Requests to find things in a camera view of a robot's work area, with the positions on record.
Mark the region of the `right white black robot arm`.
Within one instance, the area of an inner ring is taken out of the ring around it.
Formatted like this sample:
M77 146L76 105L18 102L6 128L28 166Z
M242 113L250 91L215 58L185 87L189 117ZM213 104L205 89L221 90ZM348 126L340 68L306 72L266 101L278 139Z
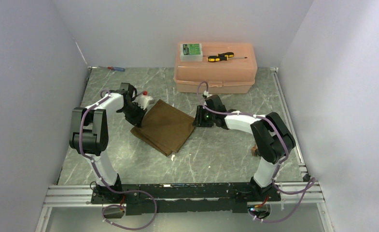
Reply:
M237 130L254 137L254 154L260 157L258 168L251 178L251 196L261 201L269 195L273 178L281 159L296 146L294 137L276 112L267 115L249 115L236 110L228 111L218 95L205 92L197 107L196 127L217 126Z

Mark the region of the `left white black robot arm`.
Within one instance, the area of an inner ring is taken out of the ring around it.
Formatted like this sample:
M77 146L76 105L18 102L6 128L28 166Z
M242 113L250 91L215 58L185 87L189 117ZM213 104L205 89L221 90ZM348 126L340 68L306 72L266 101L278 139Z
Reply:
M76 107L71 114L70 147L89 163L96 177L97 188L111 203L119 202L123 189L107 152L109 143L108 118L122 113L125 120L140 127L153 97L147 91L138 92L130 83L122 83L117 90L103 90L101 98L87 106Z

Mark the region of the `brown cloth napkin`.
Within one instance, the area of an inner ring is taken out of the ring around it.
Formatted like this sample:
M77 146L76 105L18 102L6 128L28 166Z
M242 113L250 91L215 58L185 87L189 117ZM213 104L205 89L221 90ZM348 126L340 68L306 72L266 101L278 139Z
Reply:
M145 115L140 127L131 133L168 157L179 152L194 131L194 118L179 109L158 100Z

